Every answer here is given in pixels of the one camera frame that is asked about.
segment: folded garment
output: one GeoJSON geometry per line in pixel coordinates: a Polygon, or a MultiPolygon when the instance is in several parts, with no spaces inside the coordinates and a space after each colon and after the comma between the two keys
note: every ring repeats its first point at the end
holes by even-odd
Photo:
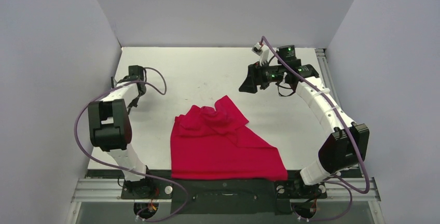
{"type": "Polygon", "coordinates": [[[245,126],[249,121],[232,100],[224,96],[214,106],[193,105],[175,118],[172,177],[287,180],[278,150],[245,126]]]}

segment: wall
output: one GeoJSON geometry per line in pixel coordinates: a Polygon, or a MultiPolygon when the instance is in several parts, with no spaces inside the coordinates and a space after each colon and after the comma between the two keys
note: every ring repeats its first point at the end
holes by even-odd
{"type": "Polygon", "coordinates": [[[439,223],[440,0],[354,0],[327,49],[387,223],[439,223]]]}
{"type": "Polygon", "coordinates": [[[120,46],[96,0],[1,2],[0,222],[64,223],[86,165],[73,123],[120,46]]]}
{"type": "Polygon", "coordinates": [[[122,46],[327,47],[353,0],[98,0],[122,46]]]}

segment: tabletop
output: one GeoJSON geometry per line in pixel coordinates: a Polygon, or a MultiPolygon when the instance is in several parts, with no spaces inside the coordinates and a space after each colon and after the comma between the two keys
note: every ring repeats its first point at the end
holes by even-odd
{"type": "MultiPolygon", "coordinates": [[[[322,74],[313,48],[296,48],[296,55],[303,65],[311,64],[322,74]]],[[[250,48],[123,48],[116,80],[127,75],[128,66],[140,65],[159,70],[168,86],[166,95],[147,87],[139,106],[130,113],[131,144],[139,159],[150,169],[170,170],[170,135],[175,116],[186,114],[192,105],[214,106],[215,101],[227,95],[249,120],[247,127],[278,148],[287,170],[300,170],[313,162],[326,137],[298,95],[279,97],[273,84],[256,94],[238,91],[247,66],[258,59],[250,48]]],[[[162,79],[155,72],[147,71],[147,79],[163,90],[162,79]]],[[[94,148],[92,155],[115,163],[100,148],[94,148]]],[[[112,168],[90,161],[88,169],[112,168]]]]}

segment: white backdrop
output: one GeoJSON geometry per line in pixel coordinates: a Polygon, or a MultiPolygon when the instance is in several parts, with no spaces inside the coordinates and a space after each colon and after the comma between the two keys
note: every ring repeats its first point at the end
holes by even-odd
{"type": "Polygon", "coordinates": [[[355,0],[327,50],[387,223],[440,223],[440,0],[355,0]]]}
{"type": "Polygon", "coordinates": [[[1,2],[0,223],[64,223],[86,168],[74,120],[121,50],[96,0],[1,2]]]}
{"type": "Polygon", "coordinates": [[[353,0],[98,0],[122,46],[325,48],[353,0]]]}

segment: purple cable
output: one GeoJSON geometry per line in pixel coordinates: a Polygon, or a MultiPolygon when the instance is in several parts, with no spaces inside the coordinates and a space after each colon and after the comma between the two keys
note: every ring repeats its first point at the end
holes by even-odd
{"type": "MultiPolygon", "coordinates": [[[[145,82],[145,81],[141,81],[141,80],[135,80],[135,81],[130,81],[130,82],[124,84],[123,86],[118,86],[118,87],[115,87],[115,88],[113,88],[113,89],[110,89],[110,90],[104,92],[103,94],[99,95],[98,97],[92,99],[90,102],[97,101],[98,99],[101,99],[102,97],[107,96],[108,94],[110,94],[110,93],[113,92],[113,91],[116,91],[116,90],[118,90],[118,89],[120,89],[120,88],[122,88],[122,87],[124,87],[124,86],[130,85],[130,84],[134,84],[134,83],[143,83],[143,84],[145,84],[145,85],[149,85],[150,87],[154,88],[154,89],[155,89],[157,92],[159,92],[160,94],[165,95],[166,92],[167,92],[167,83],[165,82],[164,77],[163,77],[162,74],[161,74],[159,71],[157,71],[156,69],[154,69],[154,68],[148,68],[148,69],[152,69],[152,70],[156,71],[156,72],[160,75],[160,77],[162,77],[162,80],[163,80],[163,83],[164,83],[164,86],[165,86],[165,90],[164,90],[163,93],[162,93],[159,89],[157,89],[154,85],[152,85],[151,83],[149,83],[149,82],[145,82]]],[[[131,172],[131,173],[136,174],[136,175],[140,175],[140,176],[145,176],[145,177],[149,177],[149,178],[153,178],[153,179],[157,179],[157,180],[166,181],[166,182],[168,182],[168,183],[171,183],[171,184],[174,184],[174,185],[178,186],[179,188],[181,188],[181,189],[185,192],[185,194],[186,194],[186,196],[187,196],[186,199],[185,199],[185,202],[184,202],[184,203],[183,203],[178,209],[176,209],[174,212],[172,212],[169,216],[166,216],[166,217],[163,217],[163,218],[161,218],[161,219],[157,219],[157,220],[145,220],[146,222],[159,222],[159,221],[162,221],[162,220],[166,220],[166,219],[168,219],[168,218],[174,216],[174,215],[175,215],[177,212],[179,212],[180,210],[182,210],[183,207],[184,207],[184,206],[187,204],[187,202],[188,202],[189,194],[188,194],[188,191],[187,191],[187,190],[186,190],[181,184],[179,184],[179,183],[177,183],[177,182],[175,182],[175,181],[172,181],[172,180],[166,179],[166,178],[162,178],[162,177],[158,177],[158,176],[153,176],[153,175],[148,175],[148,174],[140,173],[140,172],[137,172],[137,171],[132,171],[132,170],[130,170],[129,168],[125,168],[125,167],[122,167],[122,166],[117,166],[117,165],[113,165],[113,164],[110,164],[110,163],[106,163],[106,162],[101,161],[101,160],[99,160],[99,159],[97,159],[97,158],[94,158],[90,153],[88,153],[88,152],[84,149],[84,147],[82,146],[82,144],[81,144],[81,142],[79,141],[79,138],[78,138],[78,122],[79,122],[79,119],[80,119],[81,115],[83,115],[84,111],[87,109],[88,105],[89,105],[89,104],[85,105],[85,106],[82,108],[82,110],[79,112],[79,115],[78,115],[78,117],[76,117],[75,125],[74,125],[74,136],[75,136],[75,141],[76,141],[76,144],[78,145],[79,149],[84,153],[84,155],[86,155],[86,156],[87,156],[88,158],[90,158],[91,160],[93,160],[93,161],[95,161],[95,162],[97,162],[97,163],[100,163],[100,164],[102,164],[102,165],[106,165],[106,166],[109,166],[109,167],[112,167],[112,168],[115,168],[115,169],[119,169],[119,170],[128,171],[128,172],[131,172]]],[[[143,209],[141,209],[140,211],[138,211],[138,213],[137,213],[136,215],[139,215],[143,210],[145,210],[145,208],[143,208],[143,209]]]]}
{"type": "MultiPolygon", "coordinates": [[[[320,92],[321,90],[319,90],[315,85],[313,85],[312,83],[310,83],[308,80],[306,80],[303,76],[301,76],[299,73],[295,72],[291,67],[289,67],[289,65],[287,65],[283,59],[281,59],[281,57],[277,54],[277,52],[275,52],[275,50],[273,49],[273,47],[270,45],[270,43],[267,41],[265,36],[262,36],[262,40],[261,42],[265,42],[267,47],[269,47],[270,51],[272,51],[272,53],[275,55],[275,57],[278,59],[278,61],[280,61],[281,64],[283,64],[284,67],[287,68],[287,70],[289,70],[289,72],[291,72],[293,75],[295,75],[300,81],[305,82],[307,85],[309,85],[311,88],[313,88],[316,92],[320,92]]],[[[362,172],[364,172],[364,177],[365,177],[365,190],[362,191],[358,188],[356,188],[355,186],[349,184],[346,181],[342,181],[343,183],[345,183],[348,187],[356,190],[357,192],[361,193],[361,194],[367,194],[370,191],[370,183],[369,183],[369,178],[368,178],[368,173],[367,173],[367,169],[365,168],[365,164],[364,161],[362,161],[362,157],[361,157],[361,153],[359,152],[358,146],[356,145],[356,141],[354,140],[353,135],[351,134],[350,130],[348,129],[348,126],[345,124],[345,122],[342,119],[342,116],[339,114],[338,109],[335,108],[335,105],[333,104],[333,102],[330,100],[330,98],[325,95],[325,93],[321,93],[321,96],[324,97],[324,99],[328,102],[328,104],[330,105],[330,107],[333,108],[333,111],[336,114],[336,117],[338,117],[339,121],[341,122],[342,126],[344,127],[345,132],[348,135],[348,138],[350,139],[351,144],[353,145],[354,148],[354,152],[356,153],[357,156],[357,160],[359,161],[359,165],[361,166],[362,172]]]]}
{"type": "Polygon", "coordinates": [[[352,195],[350,189],[349,189],[347,186],[345,186],[344,184],[336,183],[336,182],[334,182],[334,181],[327,181],[327,182],[325,182],[325,183],[326,183],[326,184],[336,184],[336,185],[342,186],[342,187],[344,187],[344,188],[346,188],[346,189],[348,190],[348,194],[350,195],[350,202],[348,203],[347,209],[346,209],[344,212],[342,212],[342,213],[340,213],[339,215],[337,215],[337,216],[328,217],[328,218],[320,218],[320,219],[306,219],[306,218],[304,218],[304,217],[299,216],[299,215],[296,214],[296,212],[295,212],[295,214],[296,214],[300,219],[302,219],[302,220],[308,220],[308,221],[331,221],[331,220],[336,220],[336,219],[341,218],[341,217],[344,216],[346,213],[348,213],[348,211],[350,211],[351,206],[353,205],[353,195],[352,195]]]}

